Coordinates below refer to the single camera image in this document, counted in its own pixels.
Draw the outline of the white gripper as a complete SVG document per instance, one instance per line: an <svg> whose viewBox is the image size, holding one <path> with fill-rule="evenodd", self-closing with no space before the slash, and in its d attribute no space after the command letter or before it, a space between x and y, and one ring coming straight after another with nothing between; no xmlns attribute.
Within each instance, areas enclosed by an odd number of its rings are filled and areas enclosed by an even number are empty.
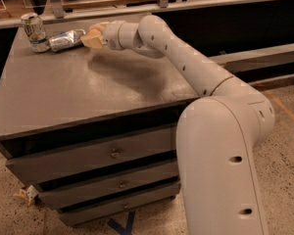
<svg viewBox="0 0 294 235"><path fill-rule="evenodd" d="M120 41L120 30L124 21L113 21L113 22L101 22L93 24L89 27L89 30L103 31L103 40L107 46L112 50L123 50ZM103 48L104 43L102 41L102 34L95 32L94 34L84 35L81 37L81 41L84 46L89 48Z"/></svg>

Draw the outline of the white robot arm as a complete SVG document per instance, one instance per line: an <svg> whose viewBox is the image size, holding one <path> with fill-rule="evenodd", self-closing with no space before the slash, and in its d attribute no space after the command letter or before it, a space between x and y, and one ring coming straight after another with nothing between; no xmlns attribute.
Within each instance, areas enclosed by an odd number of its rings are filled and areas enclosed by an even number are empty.
<svg viewBox="0 0 294 235"><path fill-rule="evenodd" d="M198 94L180 115L175 135L188 234L269 235L253 150L272 133L270 100L157 16L94 24L82 42L166 57Z"/></svg>

